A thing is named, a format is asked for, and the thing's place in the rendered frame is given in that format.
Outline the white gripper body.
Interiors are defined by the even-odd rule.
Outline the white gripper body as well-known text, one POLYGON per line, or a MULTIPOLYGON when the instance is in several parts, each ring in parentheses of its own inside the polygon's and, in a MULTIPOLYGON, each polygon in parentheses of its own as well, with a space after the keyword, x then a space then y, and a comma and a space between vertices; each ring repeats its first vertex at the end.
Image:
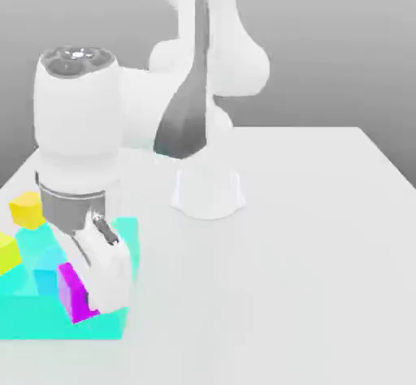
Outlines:
POLYGON ((112 227, 101 232, 85 227, 69 236, 59 229, 55 238, 88 293, 91 310, 109 314, 129 306, 132 265, 128 246, 112 227))

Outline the small magenta cube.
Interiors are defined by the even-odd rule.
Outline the small magenta cube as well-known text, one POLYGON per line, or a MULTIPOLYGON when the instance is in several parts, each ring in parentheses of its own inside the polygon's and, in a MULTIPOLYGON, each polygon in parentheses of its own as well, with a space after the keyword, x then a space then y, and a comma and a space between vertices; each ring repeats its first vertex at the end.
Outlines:
POLYGON ((70 262, 58 266, 57 283, 58 298, 72 324, 99 315, 89 308, 89 294, 70 262))

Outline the small cyan cube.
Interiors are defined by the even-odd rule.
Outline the small cyan cube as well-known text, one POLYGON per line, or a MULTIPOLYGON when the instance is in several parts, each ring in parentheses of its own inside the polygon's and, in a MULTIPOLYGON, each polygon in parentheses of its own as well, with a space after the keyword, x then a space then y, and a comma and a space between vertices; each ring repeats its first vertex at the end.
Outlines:
POLYGON ((40 296, 58 294, 57 269, 66 261, 66 255, 60 248, 48 249, 38 258, 32 272, 40 296))

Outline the small lime cube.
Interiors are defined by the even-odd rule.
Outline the small lime cube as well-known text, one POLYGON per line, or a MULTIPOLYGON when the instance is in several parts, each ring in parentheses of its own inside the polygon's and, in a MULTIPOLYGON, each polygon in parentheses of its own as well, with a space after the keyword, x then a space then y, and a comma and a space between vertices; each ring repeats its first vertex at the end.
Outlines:
POLYGON ((16 238, 0 232, 0 276, 21 264, 16 238))

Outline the small yellow cube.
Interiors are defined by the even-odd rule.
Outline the small yellow cube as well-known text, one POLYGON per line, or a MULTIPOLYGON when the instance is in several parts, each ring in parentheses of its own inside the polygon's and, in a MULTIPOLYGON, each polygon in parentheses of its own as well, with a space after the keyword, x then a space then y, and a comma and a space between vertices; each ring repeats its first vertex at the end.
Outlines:
POLYGON ((46 222, 42 213, 40 195, 24 192, 9 202, 13 223, 28 230, 36 230, 46 222))

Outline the large turquoise box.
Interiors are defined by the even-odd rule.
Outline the large turquoise box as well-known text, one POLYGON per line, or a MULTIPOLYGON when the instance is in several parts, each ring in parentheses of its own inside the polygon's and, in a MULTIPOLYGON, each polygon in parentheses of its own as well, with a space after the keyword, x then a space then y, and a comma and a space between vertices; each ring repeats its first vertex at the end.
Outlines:
POLYGON ((60 248, 48 224, 15 236, 21 264, 0 276, 0 340, 119 340, 128 308, 72 324, 59 295, 40 296, 33 276, 38 258, 60 248))

